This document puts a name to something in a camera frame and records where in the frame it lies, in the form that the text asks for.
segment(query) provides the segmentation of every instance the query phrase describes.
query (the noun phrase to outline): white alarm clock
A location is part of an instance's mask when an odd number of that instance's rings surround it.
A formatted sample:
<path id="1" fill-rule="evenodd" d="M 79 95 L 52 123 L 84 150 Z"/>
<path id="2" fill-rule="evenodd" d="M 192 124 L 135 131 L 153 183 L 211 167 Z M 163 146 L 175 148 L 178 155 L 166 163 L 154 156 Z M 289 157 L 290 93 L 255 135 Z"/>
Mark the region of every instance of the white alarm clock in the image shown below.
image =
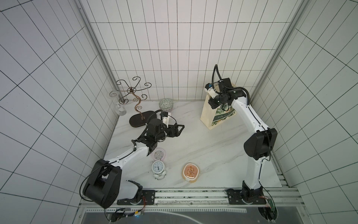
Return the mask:
<path id="1" fill-rule="evenodd" d="M 165 164 L 160 160 L 154 161 L 154 163 L 152 164 L 152 171 L 155 179 L 163 179 L 166 175 Z"/>

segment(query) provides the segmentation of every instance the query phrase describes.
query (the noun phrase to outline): scroll metal stand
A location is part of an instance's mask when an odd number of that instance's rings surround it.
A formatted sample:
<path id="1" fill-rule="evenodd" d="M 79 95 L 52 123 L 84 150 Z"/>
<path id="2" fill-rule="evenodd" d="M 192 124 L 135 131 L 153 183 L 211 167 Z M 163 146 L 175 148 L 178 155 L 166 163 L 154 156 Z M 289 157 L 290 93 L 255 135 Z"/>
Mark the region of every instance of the scroll metal stand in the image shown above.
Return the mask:
<path id="1" fill-rule="evenodd" d="M 154 111 L 146 111 L 146 112 L 140 112 L 139 110 L 142 109 L 142 106 L 139 106 L 139 104 L 141 103 L 142 100 L 146 100 L 147 99 L 147 95 L 146 94 L 142 94 L 142 99 L 137 96 L 136 94 L 134 94 L 136 91 L 141 91 L 141 90 L 146 90 L 146 89 L 149 89 L 152 84 L 150 82 L 146 82 L 144 85 L 146 86 L 146 88 L 144 89 L 140 89 L 140 90 L 137 90 L 136 87 L 138 86 L 139 82 L 140 82 L 140 77 L 138 76 L 135 76 L 132 78 L 133 81 L 136 81 L 138 80 L 138 83 L 136 84 L 135 87 L 132 87 L 130 85 L 128 85 L 128 83 L 123 80 L 123 79 L 120 79 L 120 80 L 117 80 L 116 81 L 116 84 L 117 85 L 122 85 L 121 81 L 124 81 L 126 83 L 126 85 L 128 86 L 128 89 L 127 90 L 119 90 L 120 92 L 127 92 L 128 94 L 123 96 L 122 98 L 119 99 L 119 102 L 120 104 L 126 104 L 129 102 L 128 99 L 124 99 L 124 97 L 128 96 L 129 94 L 132 94 L 135 98 L 133 99 L 133 102 L 138 102 L 135 106 L 134 106 L 134 109 L 135 111 L 137 111 L 139 114 L 136 114 L 136 115 L 133 115 L 130 119 L 129 119 L 129 124 L 134 127 L 134 128 L 137 128 L 137 127 L 140 127 L 140 126 L 143 126 L 147 123 L 147 119 L 148 117 L 154 113 Z"/>

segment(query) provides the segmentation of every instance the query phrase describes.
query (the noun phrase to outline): tile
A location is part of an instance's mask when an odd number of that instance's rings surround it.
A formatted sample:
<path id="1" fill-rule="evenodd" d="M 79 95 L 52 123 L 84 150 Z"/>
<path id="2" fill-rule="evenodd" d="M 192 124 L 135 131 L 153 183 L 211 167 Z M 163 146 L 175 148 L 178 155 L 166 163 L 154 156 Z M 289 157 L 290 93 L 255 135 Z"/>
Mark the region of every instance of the tile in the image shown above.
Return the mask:
<path id="1" fill-rule="evenodd" d="M 314 97 L 295 115 L 295 119 L 304 127 L 324 110 L 324 106 Z"/>
<path id="2" fill-rule="evenodd" d="M 283 144 L 285 144 L 285 141 L 283 140 L 282 136 L 280 133 L 277 134 L 276 137 L 276 141 L 275 141 L 275 145 L 273 150 L 276 151 L 277 149 L 279 149 Z"/>
<path id="3" fill-rule="evenodd" d="M 41 135 L 32 147 L 33 150 L 62 163 L 67 155 L 67 151 L 61 146 L 57 145 L 44 135 Z"/>
<path id="4" fill-rule="evenodd" d="M 120 23 L 122 20 L 121 15 L 119 14 L 117 2 L 115 0 L 110 0 L 102 3 L 107 14 L 108 22 Z M 103 15 L 102 8 L 99 8 L 99 10 L 101 11 L 101 19 L 106 20 L 106 17 Z"/>
<path id="5" fill-rule="evenodd" d="M 92 148 L 95 143 L 93 138 L 83 128 L 81 128 L 77 137 L 89 148 Z"/>
<path id="6" fill-rule="evenodd" d="M 105 8 L 101 2 L 95 0 L 88 0 L 87 2 L 89 4 L 88 14 L 92 14 L 97 23 L 108 22 Z"/>
<path id="7" fill-rule="evenodd" d="M 66 52 L 61 48 L 59 49 L 56 54 L 55 54 L 58 59 L 61 61 L 60 63 L 63 63 L 63 65 L 65 66 L 65 69 L 67 69 L 67 71 L 70 73 L 71 77 L 75 80 L 75 82 L 78 82 L 79 79 L 81 78 L 81 75 L 79 74 L 79 72 L 77 71 L 76 67 L 74 66 L 73 62 L 71 61 L 71 59 L 67 56 Z M 71 88 L 72 86 L 72 81 L 70 79 L 70 76 L 68 76 L 68 73 L 65 71 L 65 73 L 67 74 L 64 77 L 61 77 L 58 75 L 58 73 L 56 72 L 56 69 L 63 69 L 62 65 L 58 64 L 58 60 L 57 58 L 54 57 L 54 62 L 51 63 L 51 61 L 47 61 L 46 65 L 51 69 L 51 67 L 53 66 L 54 70 L 54 74 L 57 75 L 57 78 L 59 80 L 61 80 L 61 83 L 65 86 L 66 89 L 70 89 L 72 90 L 73 88 Z"/>
<path id="8" fill-rule="evenodd" d="M 355 22 L 358 19 L 358 8 L 354 8 L 350 15 L 345 19 L 342 25 L 334 33 L 331 39 L 324 46 L 324 49 L 327 50 L 334 56 L 337 56 L 338 53 L 345 47 L 346 44 L 355 36 L 357 29 L 352 29 L 355 27 Z"/>
<path id="9" fill-rule="evenodd" d="M 341 169 L 332 171 L 332 175 L 339 185 L 348 184 L 358 181 L 358 173 L 356 172 L 358 163 L 343 167 Z"/>
<path id="10" fill-rule="evenodd" d="M 77 69 L 78 73 L 80 74 L 80 76 L 82 76 L 85 73 L 85 71 L 87 69 L 87 66 L 83 62 L 81 56 L 77 52 L 77 50 L 76 50 L 75 46 L 73 45 L 72 41 L 68 41 L 62 47 L 62 49 L 65 51 L 65 53 L 68 56 L 68 58 L 72 61 L 73 65 L 76 67 L 76 69 Z"/>
<path id="11" fill-rule="evenodd" d="M 96 142 L 100 147 L 106 148 L 106 144 L 107 144 L 108 140 L 101 132 L 99 132 L 98 136 L 96 138 Z"/>
<path id="12" fill-rule="evenodd" d="M 11 57 L 4 48 L 0 47 L 1 71 L 16 84 L 23 81 L 29 74 Z"/>
<path id="13" fill-rule="evenodd" d="M 65 215 L 67 205 L 43 201 L 32 219 L 34 223 L 60 224 Z"/>
<path id="14" fill-rule="evenodd" d="M 80 107 L 88 113 L 92 107 L 91 101 L 84 94 L 80 86 L 76 86 L 71 92 L 71 96 L 76 100 L 76 102 L 80 105 Z"/>
<path id="15" fill-rule="evenodd" d="M 334 224 L 339 222 L 354 223 L 358 218 L 358 214 L 356 211 L 326 213 L 322 215 L 326 220 L 327 224 Z"/>
<path id="16" fill-rule="evenodd" d="M 309 180 L 329 172 L 319 155 L 316 155 L 313 158 L 299 164 L 298 169 L 305 180 Z"/>
<path id="17" fill-rule="evenodd" d="M 16 0 L 4 1 L 0 3 L 0 11 L 19 5 Z"/>
<path id="18" fill-rule="evenodd" d="M 39 132 L 42 132 L 52 119 L 50 113 L 43 109 L 19 87 L 16 87 L 4 97 L 0 102 L 0 106 Z"/>
<path id="19" fill-rule="evenodd" d="M 293 71 L 289 68 L 289 66 L 287 66 L 286 69 L 283 71 L 282 75 L 279 77 L 279 79 L 275 83 L 275 88 L 279 93 L 285 87 L 285 85 L 291 79 L 291 77 L 293 75 L 294 75 Z"/>
<path id="20" fill-rule="evenodd" d="M 51 115 L 55 115 L 60 108 L 60 105 L 31 76 L 20 83 L 19 87 Z"/>
<path id="21" fill-rule="evenodd" d="M 274 22 L 289 22 L 289 16 L 297 1 L 283 1 L 274 19 Z"/>
<path id="22" fill-rule="evenodd" d="M 71 191 L 51 185 L 43 200 L 67 205 L 69 204 L 72 195 L 73 192 Z"/>
<path id="23" fill-rule="evenodd" d="M 11 175 L 11 172 L 0 169 L 0 188 L 3 187 L 3 185 L 8 181 Z"/>
<path id="24" fill-rule="evenodd" d="M 49 0 L 48 3 L 51 6 L 51 9 L 55 12 L 57 19 L 60 21 L 62 27 L 64 28 L 66 34 L 70 37 L 74 36 L 75 32 L 72 29 L 69 20 L 64 14 L 63 9 L 59 5 L 59 3 L 55 0 Z"/>
<path id="25" fill-rule="evenodd" d="M 36 25 L 37 29 L 41 32 L 41 34 L 44 36 L 46 41 L 50 44 L 53 50 L 58 50 L 61 45 L 56 39 L 53 32 L 50 30 L 46 22 L 44 21 L 43 17 L 39 14 L 38 10 L 34 6 L 32 2 L 28 2 L 21 5 L 32 22 Z"/>
<path id="26" fill-rule="evenodd" d="M 262 49 L 276 49 L 277 44 L 281 40 L 281 35 L 284 34 L 285 23 L 272 23 L 270 30 L 263 42 Z"/>
<path id="27" fill-rule="evenodd" d="M 293 115 L 292 113 L 288 110 L 282 117 L 281 119 L 276 122 L 276 126 L 278 128 L 278 130 L 281 130 L 283 129 L 287 124 L 288 122 L 290 122 L 290 120 L 292 120 L 293 118 Z"/>
<path id="28" fill-rule="evenodd" d="M 353 206 L 340 187 L 318 191 L 312 195 L 322 213 L 353 210 Z"/>
<path id="29" fill-rule="evenodd" d="M 357 124 L 357 121 L 353 119 L 354 115 L 357 114 L 357 110 L 358 106 L 355 106 L 337 119 L 337 121 L 350 135 L 355 135 L 358 132 L 354 127 Z"/>
<path id="30" fill-rule="evenodd" d="M 2 87 L 0 89 L 0 99 L 3 98 L 6 94 L 8 94 L 16 85 L 4 75 L 4 73 L 0 72 L 0 82 L 2 83 Z"/>
<path id="31" fill-rule="evenodd" d="M 306 71 L 308 66 L 312 64 L 312 61 L 316 58 L 316 56 L 319 54 L 319 52 L 323 51 L 322 48 L 318 45 L 314 45 L 308 54 L 304 57 L 303 61 L 299 64 L 298 68 L 295 70 L 295 74 L 298 77 L 301 77 L 301 75 Z"/>
<path id="32" fill-rule="evenodd" d="M 14 7 L 3 12 L 10 23 L 31 46 L 36 54 L 45 61 L 54 53 L 45 38 L 41 35 L 35 24 L 29 19 L 22 7 Z"/>
<path id="33" fill-rule="evenodd" d="M 1 193 L 42 200 L 49 187 L 49 184 L 13 173 Z"/>
<path id="34" fill-rule="evenodd" d="M 330 22 L 326 30 L 318 39 L 317 43 L 320 46 L 324 46 L 327 42 L 331 39 L 337 29 L 341 26 L 344 20 L 348 17 L 348 15 L 353 11 L 354 7 L 357 5 L 356 2 L 353 1 L 346 1 L 342 8 L 338 11 L 335 15 L 333 20 Z"/>
<path id="35" fill-rule="evenodd" d="M 244 43 L 245 36 L 249 29 L 249 25 L 250 25 L 249 23 L 237 23 L 236 24 L 235 33 L 232 38 L 232 43 L 230 46 L 231 50 L 233 50 L 233 49 L 241 50 L 242 49 L 242 45 Z"/>
<path id="36" fill-rule="evenodd" d="M 292 39 L 290 45 L 288 46 L 286 52 L 284 55 L 282 55 L 282 59 L 289 63 L 291 60 L 292 60 L 292 57 L 297 53 L 297 51 L 299 49 L 306 49 L 308 47 L 305 47 L 305 45 L 302 45 L 304 43 L 304 41 L 308 41 L 309 42 L 309 39 L 306 38 L 302 33 L 300 32 L 297 32 L 296 35 L 294 36 L 294 38 Z"/>
<path id="37" fill-rule="evenodd" d="M 347 196 L 348 200 L 352 203 L 354 209 L 358 208 L 357 196 L 354 194 L 355 189 L 358 187 L 358 182 L 347 184 L 341 186 L 344 194 Z"/>
<path id="38" fill-rule="evenodd" d="M 320 131 L 322 128 L 334 121 L 334 117 L 327 111 L 323 111 L 308 123 L 302 130 L 308 138 Z"/>
<path id="39" fill-rule="evenodd" d="M 143 13 L 143 6 L 142 1 L 135 0 L 128 2 L 128 8 L 130 11 L 130 15 L 132 18 L 132 22 L 144 22 L 144 13 Z"/>
<path id="40" fill-rule="evenodd" d="M 287 125 L 281 130 L 282 138 L 285 141 L 288 141 L 291 137 L 293 137 L 299 130 L 300 126 L 298 125 L 295 119 L 290 120 Z"/>
<path id="41" fill-rule="evenodd" d="M 302 199 L 303 202 L 305 203 L 308 213 L 310 214 L 321 213 L 311 194 L 302 196 Z"/>
<path id="42" fill-rule="evenodd" d="M 316 151 L 321 153 L 347 138 L 349 138 L 349 134 L 339 125 L 337 121 L 333 121 L 309 139 Z"/>
<path id="43" fill-rule="evenodd" d="M 69 96 L 66 99 L 66 101 L 62 105 L 62 108 L 65 109 L 65 111 L 69 113 L 70 116 L 75 119 L 78 124 L 83 124 L 84 120 L 86 119 L 86 113 L 72 96 Z"/>
<path id="44" fill-rule="evenodd" d="M 40 136 L 38 131 L 3 108 L 0 108 L 0 117 L 2 117 L 0 120 L 0 132 L 28 147 L 31 147 Z"/>
<path id="45" fill-rule="evenodd" d="M 278 160 L 287 155 L 290 151 L 287 149 L 287 146 L 284 144 L 278 150 L 275 151 L 275 155 Z"/>
<path id="46" fill-rule="evenodd" d="M 297 146 L 299 146 L 301 143 L 303 143 L 306 140 L 307 140 L 307 137 L 306 137 L 305 133 L 302 130 L 300 130 L 290 140 L 288 140 L 286 142 L 286 145 L 287 145 L 287 148 L 290 151 L 292 151 L 293 149 L 295 149 Z"/>
<path id="47" fill-rule="evenodd" d="M 65 166 L 61 166 L 52 182 L 52 185 L 73 192 L 76 188 L 79 176 L 80 174 L 75 173 Z"/>
<path id="48" fill-rule="evenodd" d="M 243 1 L 237 22 L 251 22 L 257 1 Z"/>
<path id="49" fill-rule="evenodd" d="M 291 155 L 295 160 L 296 164 L 301 164 L 306 160 L 317 155 L 316 150 L 313 148 L 312 144 L 309 140 L 306 140 L 299 146 L 297 146 L 294 150 L 291 151 Z"/>
<path id="50" fill-rule="evenodd" d="M 52 33 L 55 35 L 59 43 L 63 45 L 66 41 L 68 41 L 69 36 L 66 34 L 66 31 L 64 30 L 50 4 L 45 1 L 35 1 L 33 4 L 35 5 L 35 8 L 38 10 L 42 18 L 45 20 L 46 24 L 50 27 Z"/>
<path id="51" fill-rule="evenodd" d="M 311 192 L 317 192 L 338 186 L 334 177 L 330 173 L 308 180 L 306 181 L 306 184 Z"/>
<path id="52" fill-rule="evenodd" d="M 47 125 L 43 131 L 43 135 L 59 144 L 62 148 L 69 150 L 74 139 L 75 135 L 70 132 L 63 124 L 58 120 L 52 119 L 51 122 Z"/>
<path id="53" fill-rule="evenodd" d="M 312 26 L 314 25 L 313 21 L 316 22 L 318 17 L 321 15 L 322 11 L 327 6 L 329 0 L 324 1 L 316 1 L 308 13 L 307 17 L 305 18 L 304 22 L 300 26 L 299 30 L 307 35 L 308 32 L 312 29 Z"/>
<path id="54" fill-rule="evenodd" d="M 0 15 L 0 26 L 3 30 L 6 30 L 6 32 L 0 34 L 1 46 L 4 47 L 27 72 L 33 72 L 42 63 L 41 59 L 3 14 Z"/>
<path id="55" fill-rule="evenodd" d="M 250 49 L 250 45 L 258 28 L 258 23 L 250 23 L 243 43 L 243 49 Z"/>
<path id="56" fill-rule="evenodd" d="M 322 50 L 317 57 L 312 61 L 310 66 L 300 77 L 301 81 L 309 86 L 311 83 L 323 72 L 323 70 L 331 63 L 333 56 L 327 51 Z"/>
<path id="57" fill-rule="evenodd" d="M 82 128 L 86 130 L 86 132 L 93 138 L 96 139 L 97 135 L 99 133 L 99 129 L 96 127 L 96 125 L 93 123 L 93 121 L 90 119 L 90 117 L 87 117 L 84 121 Z"/>
<path id="58" fill-rule="evenodd" d="M 67 207 L 67 210 L 65 212 L 65 215 L 63 216 L 61 224 L 73 222 L 73 220 L 77 214 L 77 206 L 76 207 L 72 207 L 72 206 Z"/>
<path id="59" fill-rule="evenodd" d="M 85 163 L 91 153 L 91 149 L 88 148 L 88 146 L 86 146 L 80 139 L 76 138 L 69 152 Z"/>
<path id="60" fill-rule="evenodd" d="M 2 198 L 3 206 L 0 211 L 1 219 L 4 223 L 19 222 L 30 224 L 32 217 L 34 217 L 41 201 L 30 199 L 26 197 L 19 197 L 8 194 L 0 194 Z M 17 209 L 21 209 L 24 212 L 22 215 L 18 215 Z"/>
<path id="61" fill-rule="evenodd" d="M 328 169 L 333 171 L 357 162 L 357 149 L 358 144 L 352 138 L 348 138 L 321 152 L 320 156 Z"/>
<path id="62" fill-rule="evenodd" d="M 308 189 L 308 186 L 306 184 L 306 182 L 300 183 L 295 185 L 294 187 L 296 187 L 300 193 L 300 195 L 306 195 L 306 194 L 310 194 L 310 190 Z"/>
<path id="63" fill-rule="evenodd" d="M 190 40 L 190 24 L 178 23 L 178 49 L 188 50 L 189 40 Z"/>
<path id="64" fill-rule="evenodd" d="M 123 23 L 123 27 L 124 27 L 124 31 L 126 32 L 129 49 L 138 49 L 135 33 L 133 30 L 133 24 Z"/>
<path id="65" fill-rule="evenodd" d="M 312 26 L 308 37 L 313 41 L 317 41 L 318 38 L 325 31 L 329 23 L 333 20 L 345 1 L 329 1 L 322 13 L 319 15 L 317 21 Z"/>
<path id="66" fill-rule="evenodd" d="M 61 164 L 58 164 L 52 159 L 34 150 L 30 150 L 16 168 L 15 173 L 50 184 L 60 166 Z"/>
<path id="67" fill-rule="evenodd" d="M 58 110 L 55 118 L 75 135 L 81 128 L 81 125 L 78 124 L 63 108 Z"/>
<path id="68" fill-rule="evenodd" d="M 357 61 L 358 61 L 358 56 L 355 56 L 350 63 L 348 63 L 348 66 L 350 68 L 352 68 L 355 72 L 358 71 L 358 66 L 357 66 Z"/>
<path id="69" fill-rule="evenodd" d="M 100 158 L 94 153 L 91 152 L 88 158 L 88 161 L 86 162 L 87 165 L 90 167 L 93 167 L 94 164 L 99 160 Z"/>
<path id="70" fill-rule="evenodd" d="M 279 163 L 281 165 L 281 169 L 282 169 L 282 172 L 285 173 L 287 172 L 288 170 L 292 169 L 293 167 L 296 166 L 296 163 L 295 161 L 293 160 L 292 156 L 290 153 L 288 153 L 287 155 L 285 155 L 284 157 L 282 157 L 280 160 L 279 160 Z"/>
<path id="71" fill-rule="evenodd" d="M 75 171 L 76 173 L 82 173 L 85 163 L 73 156 L 71 153 L 68 153 L 62 165 Z"/>
<path id="72" fill-rule="evenodd" d="M 310 218 L 314 224 L 327 224 L 322 214 L 312 214 Z"/>
<path id="73" fill-rule="evenodd" d="M 323 70 L 321 74 L 309 85 L 313 94 L 317 94 L 337 73 L 341 71 L 344 64 L 336 58 Z"/>
<path id="74" fill-rule="evenodd" d="M 59 103 L 62 104 L 69 92 L 57 80 L 46 65 L 42 64 L 31 76 Z"/>

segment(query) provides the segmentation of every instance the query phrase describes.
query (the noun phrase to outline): wire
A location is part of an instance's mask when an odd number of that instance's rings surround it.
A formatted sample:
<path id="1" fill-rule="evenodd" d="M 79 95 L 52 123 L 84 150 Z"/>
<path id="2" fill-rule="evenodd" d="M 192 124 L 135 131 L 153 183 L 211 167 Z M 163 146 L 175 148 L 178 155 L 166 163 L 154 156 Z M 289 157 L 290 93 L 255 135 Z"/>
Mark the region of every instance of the wire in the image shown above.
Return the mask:
<path id="1" fill-rule="evenodd" d="M 106 163 L 106 164 L 104 164 L 104 165 L 101 165 L 100 167 L 98 167 L 97 169 L 95 169 L 94 171 L 92 171 L 92 172 L 82 181 L 81 186 L 79 187 L 79 195 L 80 195 L 80 197 L 81 197 L 83 200 L 93 202 L 93 201 L 91 201 L 91 200 L 85 199 L 85 198 L 82 196 L 82 194 L 81 194 L 81 188 L 82 188 L 82 185 L 83 185 L 84 181 L 85 181 L 91 174 L 93 174 L 96 170 L 98 170 L 99 168 L 101 168 L 101 167 L 103 167 L 103 166 L 107 166 L 107 165 L 109 165 L 109 164 L 112 164 L 112 163 L 114 163 L 114 162 L 116 162 L 116 161 L 113 161 L 113 162 L 111 162 L 111 163 Z"/>
<path id="2" fill-rule="evenodd" d="M 202 222 L 199 222 L 196 219 L 193 219 L 192 217 L 189 217 L 187 215 L 182 215 L 182 214 L 178 214 L 178 213 L 173 213 L 173 212 L 168 212 L 168 211 L 151 211 L 151 212 L 155 212 L 155 213 L 164 213 L 164 214 L 170 214 L 170 215 L 177 215 L 177 216 L 181 216 L 181 217 L 185 217 L 187 219 L 190 219 L 191 221 L 196 222 L 197 224 L 203 224 Z"/>

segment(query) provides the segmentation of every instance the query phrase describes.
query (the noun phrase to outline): marble table surface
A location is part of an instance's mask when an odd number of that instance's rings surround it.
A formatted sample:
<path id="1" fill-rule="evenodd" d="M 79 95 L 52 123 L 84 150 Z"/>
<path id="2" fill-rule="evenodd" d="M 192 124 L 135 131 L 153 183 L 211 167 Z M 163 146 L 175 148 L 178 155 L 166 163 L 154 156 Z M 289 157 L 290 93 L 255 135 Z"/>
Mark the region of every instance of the marble table surface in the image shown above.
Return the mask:
<path id="1" fill-rule="evenodd" d="M 127 114 L 120 116 L 104 159 L 111 159 L 131 149 L 145 126 L 133 128 L 129 118 L 137 112 L 136 103 L 125 105 Z M 122 179 L 140 183 L 143 188 L 235 188 L 241 187 L 246 175 L 247 160 L 243 144 L 249 138 L 247 128 L 237 114 L 223 124 L 209 130 L 200 120 L 203 101 L 176 101 L 169 112 L 185 129 L 179 137 L 167 138 L 158 143 L 165 150 L 163 162 L 167 174 L 156 180 L 151 171 L 154 162 L 151 155 L 140 159 L 122 172 Z M 158 101 L 142 101 L 142 111 L 156 111 Z M 182 178 L 182 169 L 188 162 L 196 164 L 200 174 L 196 182 Z M 261 183 L 264 187 L 282 187 L 275 168 L 266 162 L 262 168 Z"/>

